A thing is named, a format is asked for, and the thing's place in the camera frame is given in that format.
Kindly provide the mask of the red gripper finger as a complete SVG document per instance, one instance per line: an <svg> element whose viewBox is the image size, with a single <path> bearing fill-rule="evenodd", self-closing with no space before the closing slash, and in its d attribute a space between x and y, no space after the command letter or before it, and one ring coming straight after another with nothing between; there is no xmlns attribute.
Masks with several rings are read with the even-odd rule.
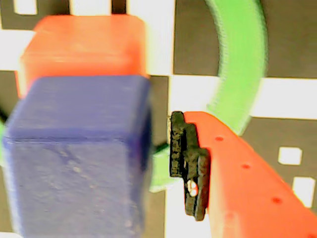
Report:
<svg viewBox="0 0 317 238"><path fill-rule="evenodd" d="M209 216L214 238L314 238L316 215L252 147L206 112L170 117L169 174L185 213Z"/></svg>

